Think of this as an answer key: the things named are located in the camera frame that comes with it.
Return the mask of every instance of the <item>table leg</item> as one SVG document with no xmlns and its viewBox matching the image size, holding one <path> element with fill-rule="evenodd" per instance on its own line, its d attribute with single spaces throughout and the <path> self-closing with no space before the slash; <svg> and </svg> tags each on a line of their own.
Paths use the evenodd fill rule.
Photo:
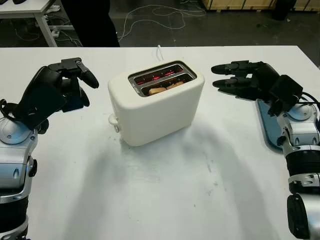
<svg viewBox="0 0 320 240">
<path fill-rule="evenodd" d="M 41 32 L 42 32 L 46 42 L 48 43 L 48 46 L 49 47 L 57 47 L 56 41 L 51 34 L 51 31 L 49 29 L 49 26 L 47 24 L 45 17 L 42 14 L 34 14 L 34 17 L 35 17 L 35 19 L 41 29 Z"/>
</svg>

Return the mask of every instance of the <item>person's leg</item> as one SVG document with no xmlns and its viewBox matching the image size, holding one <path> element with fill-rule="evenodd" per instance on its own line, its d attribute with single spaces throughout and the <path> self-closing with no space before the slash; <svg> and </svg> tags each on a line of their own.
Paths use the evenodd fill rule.
<svg viewBox="0 0 320 240">
<path fill-rule="evenodd" d="M 84 47 L 119 47 L 110 0 L 61 0 Z"/>
</svg>

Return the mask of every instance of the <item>white table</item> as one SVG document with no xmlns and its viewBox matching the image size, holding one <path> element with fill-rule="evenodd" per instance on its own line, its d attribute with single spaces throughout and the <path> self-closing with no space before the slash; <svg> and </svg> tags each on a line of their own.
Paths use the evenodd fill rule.
<svg viewBox="0 0 320 240">
<path fill-rule="evenodd" d="M 214 65 L 264 61 L 319 96 L 320 71 L 296 46 L 164 47 L 205 85 L 192 125 L 141 147 L 108 124 L 107 82 L 157 62 L 156 48 L 2 48 L 1 98 L 17 103 L 37 70 L 81 57 L 100 82 L 91 105 L 49 118 L 32 156 L 33 240 L 293 240 L 285 158 L 264 142 L 254 102 L 217 92 Z"/>
<path fill-rule="evenodd" d="M 14 4 L 8 0 L 0 5 L 0 19 L 35 18 L 49 47 L 57 47 L 44 14 L 55 0 L 26 0 L 21 4 Z"/>
</svg>

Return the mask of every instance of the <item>white toaster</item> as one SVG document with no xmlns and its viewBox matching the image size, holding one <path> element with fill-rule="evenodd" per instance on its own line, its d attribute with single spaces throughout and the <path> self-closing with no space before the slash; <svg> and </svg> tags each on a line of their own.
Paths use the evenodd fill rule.
<svg viewBox="0 0 320 240">
<path fill-rule="evenodd" d="M 122 73 L 108 83 L 109 122 L 131 146 L 152 142 L 191 124 L 204 83 L 181 60 Z"/>
</svg>

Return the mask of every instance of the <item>floor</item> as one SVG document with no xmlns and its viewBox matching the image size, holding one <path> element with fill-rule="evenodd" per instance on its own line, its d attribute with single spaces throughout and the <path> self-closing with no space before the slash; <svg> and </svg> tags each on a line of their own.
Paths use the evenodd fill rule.
<svg viewBox="0 0 320 240">
<path fill-rule="evenodd" d="M 165 5 L 188 12 L 191 16 L 173 13 L 173 9 L 145 7 L 128 15 L 122 47 L 181 47 L 181 46 L 234 46 L 234 45 L 298 45 L 316 64 L 320 65 L 320 14 L 315 12 L 290 12 L 284 21 L 271 18 L 270 12 L 226 11 L 205 12 L 197 2 L 180 3 L 181 0 L 157 0 L 155 5 Z M 118 36 L 123 35 L 127 13 L 148 0 L 111 0 L 110 17 Z M 64 10 L 49 15 L 54 25 L 68 24 Z M 0 47 L 46 47 L 47 44 L 32 19 L 3 19 L 0 21 Z M 75 31 L 66 31 L 77 39 Z M 65 35 L 57 39 L 60 47 L 75 47 Z"/>
</svg>

